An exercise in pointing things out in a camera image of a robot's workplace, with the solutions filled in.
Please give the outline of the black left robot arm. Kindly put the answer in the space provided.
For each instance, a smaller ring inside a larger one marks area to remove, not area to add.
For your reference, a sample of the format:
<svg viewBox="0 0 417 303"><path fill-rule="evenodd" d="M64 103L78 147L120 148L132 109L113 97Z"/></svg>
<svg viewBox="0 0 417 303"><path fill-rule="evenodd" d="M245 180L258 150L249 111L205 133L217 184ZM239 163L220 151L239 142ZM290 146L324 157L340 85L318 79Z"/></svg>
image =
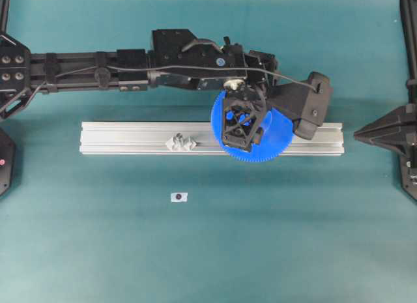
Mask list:
<svg viewBox="0 0 417 303"><path fill-rule="evenodd" d="M213 112L221 142L252 151L266 139L270 118L266 92L276 84L272 54L246 51L225 39L223 45L196 37L187 29L159 29L152 47L113 52L26 53L26 95L59 91L146 91L172 87L222 92Z"/></svg>

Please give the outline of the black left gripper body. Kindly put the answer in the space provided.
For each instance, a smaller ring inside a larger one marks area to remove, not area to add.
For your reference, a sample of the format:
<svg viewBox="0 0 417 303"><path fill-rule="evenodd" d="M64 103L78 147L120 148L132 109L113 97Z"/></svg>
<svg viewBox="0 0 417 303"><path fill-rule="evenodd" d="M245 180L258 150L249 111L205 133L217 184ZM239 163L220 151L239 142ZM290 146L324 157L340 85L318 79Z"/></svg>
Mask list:
<svg viewBox="0 0 417 303"><path fill-rule="evenodd" d="M237 90L225 91L222 99L221 141L227 147L252 151L261 142L264 130L261 123L268 112L266 88L243 85Z"/></svg>

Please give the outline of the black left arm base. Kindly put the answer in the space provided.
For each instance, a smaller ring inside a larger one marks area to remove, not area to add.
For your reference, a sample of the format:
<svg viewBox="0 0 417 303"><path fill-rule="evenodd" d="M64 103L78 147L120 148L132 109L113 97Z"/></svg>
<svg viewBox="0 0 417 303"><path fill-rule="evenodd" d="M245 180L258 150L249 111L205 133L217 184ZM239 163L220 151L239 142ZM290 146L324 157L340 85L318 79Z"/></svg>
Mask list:
<svg viewBox="0 0 417 303"><path fill-rule="evenodd" d="M31 96L30 50L1 32L1 121L25 109ZM1 195L10 188L16 144L1 130Z"/></svg>

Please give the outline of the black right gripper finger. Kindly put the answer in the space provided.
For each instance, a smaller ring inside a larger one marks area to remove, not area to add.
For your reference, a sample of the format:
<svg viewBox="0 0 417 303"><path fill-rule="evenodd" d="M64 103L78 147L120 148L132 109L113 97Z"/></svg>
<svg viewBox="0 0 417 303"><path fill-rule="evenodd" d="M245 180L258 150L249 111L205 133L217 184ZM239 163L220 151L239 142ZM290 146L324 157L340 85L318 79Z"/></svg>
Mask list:
<svg viewBox="0 0 417 303"><path fill-rule="evenodd" d="M354 133L354 139L368 145L402 153L399 130L401 122L399 116L402 112L402 106L395 108L380 119L357 130Z"/></svg>

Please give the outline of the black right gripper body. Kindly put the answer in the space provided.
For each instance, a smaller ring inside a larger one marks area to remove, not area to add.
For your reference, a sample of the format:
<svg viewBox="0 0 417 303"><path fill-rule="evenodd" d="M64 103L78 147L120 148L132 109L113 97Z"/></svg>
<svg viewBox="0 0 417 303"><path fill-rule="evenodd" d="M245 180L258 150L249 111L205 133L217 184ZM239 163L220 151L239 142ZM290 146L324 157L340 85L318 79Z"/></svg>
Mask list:
<svg viewBox="0 0 417 303"><path fill-rule="evenodd" d="M402 106L399 116L402 155L400 158L401 185L404 191L416 199L416 104Z"/></svg>

